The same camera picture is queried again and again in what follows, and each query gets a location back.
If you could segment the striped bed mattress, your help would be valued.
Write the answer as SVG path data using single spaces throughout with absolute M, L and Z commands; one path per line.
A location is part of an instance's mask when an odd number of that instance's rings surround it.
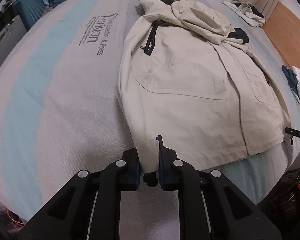
M 167 4 L 174 0 L 162 0 Z M 300 105 L 281 57 L 222 0 L 198 1 L 224 15 L 229 37 L 267 67 L 284 96 L 288 127 L 300 130 Z M 41 18 L 0 68 L 0 201 L 24 220 L 79 170 L 95 172 L 136 147 L 119 98 L 126 37 L 144 14 L 138 0 L 67 0 Z M 292 165 L 300 140 L 220 168 L 254 203 Z

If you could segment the blue and white folded clothes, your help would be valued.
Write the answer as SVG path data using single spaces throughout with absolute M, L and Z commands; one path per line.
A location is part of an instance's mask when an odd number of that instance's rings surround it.
M 296 98 L 297 102 L 300 103 L 300 68 L 292 66 L 287 68 L 282 65 L 282 72 L 285 75 L 289 87 Z

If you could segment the cream and black hooded jacket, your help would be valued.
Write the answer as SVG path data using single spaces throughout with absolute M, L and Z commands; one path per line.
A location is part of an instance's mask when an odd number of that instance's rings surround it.
M 267 67 L 229 37 L 228 19 L 198 1 L 138 0 L 119 72 L 120 105 L 143 172 L 159 167 L 158 135 L 205 170 L 286 139 L 287 103 Z

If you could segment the teal suitcase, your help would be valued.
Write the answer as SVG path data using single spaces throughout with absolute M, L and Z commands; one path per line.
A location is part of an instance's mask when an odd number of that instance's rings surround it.
M 26 30 L 29 30 L 42 17 L 45 4 L 43 0 L 16 0 L 12 7 L 15 14 L 20 16 Z

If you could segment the wooden headboard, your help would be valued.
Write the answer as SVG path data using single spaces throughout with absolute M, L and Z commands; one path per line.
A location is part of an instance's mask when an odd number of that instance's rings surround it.
M 263 30 L 285 65 L 300 68 L 300 19 L 278 2 Z

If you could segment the grey hard case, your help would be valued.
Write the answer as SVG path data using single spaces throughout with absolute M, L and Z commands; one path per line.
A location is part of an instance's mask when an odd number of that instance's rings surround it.
M 7 24 L 0 32 L 0 67 L 12 49 L 26 34 L 27 30 L 19 15 L 15 16 L 12 23 Z

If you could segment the white crumpled garment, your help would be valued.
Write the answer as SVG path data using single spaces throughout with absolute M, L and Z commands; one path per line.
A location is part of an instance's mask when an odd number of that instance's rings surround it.
M 251 27 L 261 28 L 266 23 L 266 20 L 258 14 L 255 14 L 252 7 L 248 4 L 235 1 L 223 1 L 223 4 L 235 12 Z

